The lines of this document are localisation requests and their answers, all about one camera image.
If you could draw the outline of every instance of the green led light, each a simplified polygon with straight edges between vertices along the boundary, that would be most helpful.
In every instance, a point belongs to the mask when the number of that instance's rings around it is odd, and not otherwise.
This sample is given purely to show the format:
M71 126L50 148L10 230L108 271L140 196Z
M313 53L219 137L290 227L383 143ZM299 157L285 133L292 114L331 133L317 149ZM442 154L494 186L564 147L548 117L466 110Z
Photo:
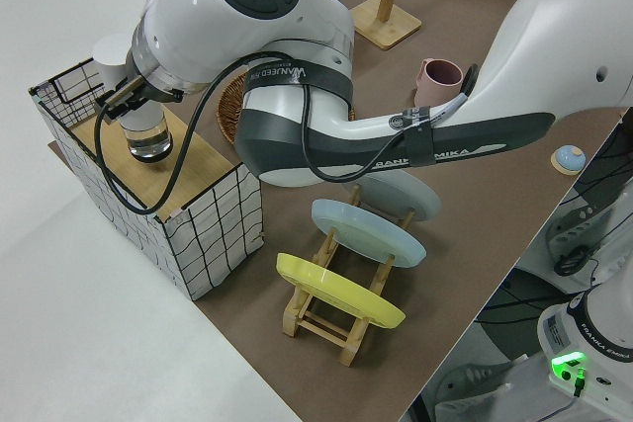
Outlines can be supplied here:
M552 371L557 377L562 379L563 370L568 369L568 367L575 366L575 364L571 364L571 363L576 362L577 364L579 361L583 360L585 357L586 357L585 353L581 351L575 351L567 355L557 356L556 358L552 359ZM579 378L584 377L584 372L585 370L580 371L579 369L579 372L578 372Z

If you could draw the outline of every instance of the yellow plate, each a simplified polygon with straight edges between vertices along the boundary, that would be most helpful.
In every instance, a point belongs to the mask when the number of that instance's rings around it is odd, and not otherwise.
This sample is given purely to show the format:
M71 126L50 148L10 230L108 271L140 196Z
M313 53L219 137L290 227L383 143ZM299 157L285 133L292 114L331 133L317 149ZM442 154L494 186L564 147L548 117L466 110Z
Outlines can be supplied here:
M399 308L381 296L299 257L278 254L277 272L316 298L376 326L396 328L405 319Z

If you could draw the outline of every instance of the mug handle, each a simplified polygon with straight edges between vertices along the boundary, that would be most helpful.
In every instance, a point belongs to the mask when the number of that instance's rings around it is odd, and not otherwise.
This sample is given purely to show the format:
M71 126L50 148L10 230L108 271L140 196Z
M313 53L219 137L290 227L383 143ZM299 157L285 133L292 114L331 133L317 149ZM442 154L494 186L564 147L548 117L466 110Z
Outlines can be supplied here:
M417 86L419 86L419 82L422 79L422 75L424 74L424 69L426 68L426 65L428 63L430 63L434 58L425 58L422 60L422 64L419 67L419 72L417 73L417 76L415 77L415 84Z

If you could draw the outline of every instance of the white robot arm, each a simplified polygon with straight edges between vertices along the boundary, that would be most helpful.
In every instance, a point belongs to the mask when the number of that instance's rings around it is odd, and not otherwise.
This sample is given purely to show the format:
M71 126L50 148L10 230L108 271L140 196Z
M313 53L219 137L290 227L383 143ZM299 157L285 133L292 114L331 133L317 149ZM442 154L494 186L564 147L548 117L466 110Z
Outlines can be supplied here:
M148 0L128 77L137 98L179 101L270 51L247 74L237 153L275 185L344 181L510 150L573 112L631 106L632 4L518 0L457 98L362 121L347 119L354 28L337 0Z
M633 417L633 255L608 281L547 308L538 338L550 381L615 420Z

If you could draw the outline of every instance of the white table surface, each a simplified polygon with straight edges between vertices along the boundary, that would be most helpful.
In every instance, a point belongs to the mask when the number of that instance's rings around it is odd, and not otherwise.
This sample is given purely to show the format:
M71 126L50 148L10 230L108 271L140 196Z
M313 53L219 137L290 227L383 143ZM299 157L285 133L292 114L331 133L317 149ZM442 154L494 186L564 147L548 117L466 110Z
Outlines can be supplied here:
M0 0L0 420L298 420L102 217L27 90L144 0Z

